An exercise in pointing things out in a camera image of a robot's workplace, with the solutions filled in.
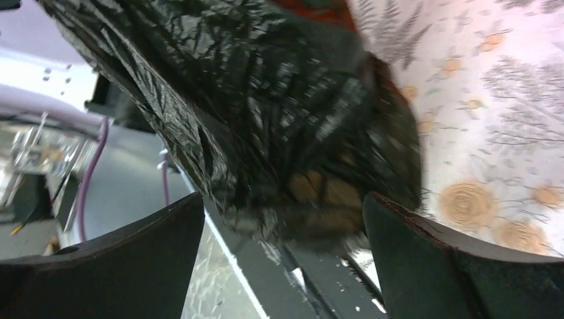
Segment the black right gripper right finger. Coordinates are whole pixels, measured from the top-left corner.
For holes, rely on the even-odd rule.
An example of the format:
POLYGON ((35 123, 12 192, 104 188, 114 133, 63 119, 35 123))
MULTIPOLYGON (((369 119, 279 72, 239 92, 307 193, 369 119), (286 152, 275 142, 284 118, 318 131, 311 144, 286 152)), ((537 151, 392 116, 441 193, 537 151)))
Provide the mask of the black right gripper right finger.
POLYGON ((376 193, 363 213, 390 318, 563 317, 563 259, 476 239, 376 193))

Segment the black plastic trash bag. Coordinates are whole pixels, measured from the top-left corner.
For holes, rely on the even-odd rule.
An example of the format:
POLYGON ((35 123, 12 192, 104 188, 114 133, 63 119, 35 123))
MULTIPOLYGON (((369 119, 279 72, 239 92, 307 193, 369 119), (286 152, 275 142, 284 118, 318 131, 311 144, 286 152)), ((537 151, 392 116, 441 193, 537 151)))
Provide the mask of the black plastic trash bag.
POLYGON ((236 233, 334 253, 368 247, 366 194, 419 208, 414 115, 358 33, 273 1, 41 7, 236 233))

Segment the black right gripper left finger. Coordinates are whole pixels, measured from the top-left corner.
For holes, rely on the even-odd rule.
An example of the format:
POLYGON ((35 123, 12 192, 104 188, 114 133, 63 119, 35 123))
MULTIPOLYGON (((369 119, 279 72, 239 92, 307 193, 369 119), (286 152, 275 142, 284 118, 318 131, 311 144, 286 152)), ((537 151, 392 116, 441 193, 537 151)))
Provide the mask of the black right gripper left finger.
POLYGON ((205 222, 200 194, 54 255, 1 261, 2 318, 180 318, 205 222))

